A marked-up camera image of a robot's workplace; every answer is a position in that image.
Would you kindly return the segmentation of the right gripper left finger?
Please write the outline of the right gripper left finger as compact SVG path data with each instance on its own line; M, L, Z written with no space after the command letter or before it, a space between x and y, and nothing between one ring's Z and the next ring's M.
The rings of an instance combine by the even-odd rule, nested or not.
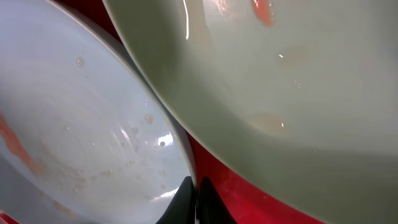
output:
M196 195L193 181L186 176L164 214L156 224L194 224Z

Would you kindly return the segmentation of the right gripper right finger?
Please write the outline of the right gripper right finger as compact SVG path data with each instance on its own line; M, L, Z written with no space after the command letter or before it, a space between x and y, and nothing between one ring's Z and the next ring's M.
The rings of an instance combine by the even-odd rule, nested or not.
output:
M200 224L237 224L208 177L201 180L198 202Z

